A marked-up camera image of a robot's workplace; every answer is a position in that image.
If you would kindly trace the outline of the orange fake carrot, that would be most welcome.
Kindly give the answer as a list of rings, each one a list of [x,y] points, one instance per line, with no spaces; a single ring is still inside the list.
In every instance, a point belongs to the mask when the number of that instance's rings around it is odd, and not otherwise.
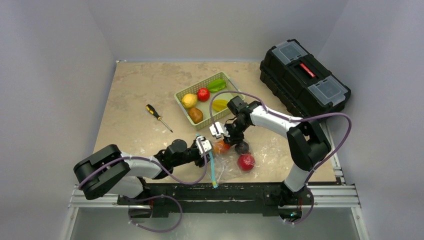
[[[228,152],[231,146],[225,143],[223,140],[217,141],[213,144],[213,153],[215,155],[221,155]]]

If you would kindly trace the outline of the yellow fake pepper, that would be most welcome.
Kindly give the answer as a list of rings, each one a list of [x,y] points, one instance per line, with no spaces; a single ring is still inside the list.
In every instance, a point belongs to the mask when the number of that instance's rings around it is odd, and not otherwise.
[[[227,108],[228,101],[224,99],[216,99],[212,102],[212,109],[216,112],[221,112]]]

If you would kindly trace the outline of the clear zip top bag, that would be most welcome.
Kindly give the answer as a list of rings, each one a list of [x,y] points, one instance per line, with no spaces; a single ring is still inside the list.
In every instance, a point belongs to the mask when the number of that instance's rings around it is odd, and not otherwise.
[[[242,171],[238,167],[237,160],[239,156],[240,155],[235,151],[235,145],[231,146],[228,152],[224,154],[215,155],[214,151],[212,152],[210,155],[210,162],[208,163],[210,169],[208,170],[207,175],[211,180],[213,188],[218,188],[221,182],[226,182],[251,171]]]

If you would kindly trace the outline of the brown fake kiwi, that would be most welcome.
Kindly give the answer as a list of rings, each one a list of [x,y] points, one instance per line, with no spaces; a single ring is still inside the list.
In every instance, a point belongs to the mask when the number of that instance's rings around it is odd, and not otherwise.
[[[188,116],[190,117],[190,119],[192,120],[194,124],[198,124],[202,122],[204,119],[203,112],[196,107],[190,108],[188,110]]]

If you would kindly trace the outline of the red fake tomato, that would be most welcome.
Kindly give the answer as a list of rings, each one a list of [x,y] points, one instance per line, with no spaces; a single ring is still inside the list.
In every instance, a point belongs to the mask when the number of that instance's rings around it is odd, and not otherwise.
[[[210,98],[210,91],[207,88],[200,88],[197,92],[197,99],[200,102],[206,102]]]

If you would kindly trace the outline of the green fake lime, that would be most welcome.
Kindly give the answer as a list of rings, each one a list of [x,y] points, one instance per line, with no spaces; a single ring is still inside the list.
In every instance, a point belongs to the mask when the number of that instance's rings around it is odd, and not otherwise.
[[[222,78],[218,78],[218,79],[215,79],[215,80],[211,81],[207,85],[207,89],[211,93],[216,93],[216,92],[219,92],[222,89],[224,89],[226,87],[226,85],[227,85],[227,83],[226,83],[225,80],[223,80]]]

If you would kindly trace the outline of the yellow fake lemon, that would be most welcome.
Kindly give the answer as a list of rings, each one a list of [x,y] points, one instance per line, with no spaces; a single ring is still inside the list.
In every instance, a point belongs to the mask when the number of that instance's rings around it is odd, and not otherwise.
[[[198,103],[198,96],[193,93],[185,94],[181,99],[181,104],[185,109],[191,109]]]

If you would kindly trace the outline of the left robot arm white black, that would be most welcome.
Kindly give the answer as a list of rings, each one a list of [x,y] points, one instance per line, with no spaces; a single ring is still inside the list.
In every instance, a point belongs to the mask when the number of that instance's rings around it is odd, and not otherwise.
[[[77,163],[73,172],[87,200],[95,200],[105,194],[129,197],[138,205],[146,203],[149,191],[145,178],[161,180],[171,177],[174,168],[194,163],[206,168],[213,153],[213,143],[205,136],[197,136],[188,146],[182,139],[174,140],[166,149],[152,156],[133,156],[110,144]]]

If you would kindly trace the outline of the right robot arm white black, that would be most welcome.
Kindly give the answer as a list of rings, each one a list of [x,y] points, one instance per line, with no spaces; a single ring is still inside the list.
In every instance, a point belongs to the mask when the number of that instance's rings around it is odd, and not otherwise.
[[[246,153],[244,132],[250,126],[258,126],[285,137],[288,141],[293,166],[280,185],[279,206],[294,204],[306,187],[313,168],[330,153],[331,146],[320,124],[315,121],[290,122],[278,117],[278,112],[265,110],[259,101],[246,103],[239,96],[227,104],[235,119],[224,124],[227,135],[224,142]]]

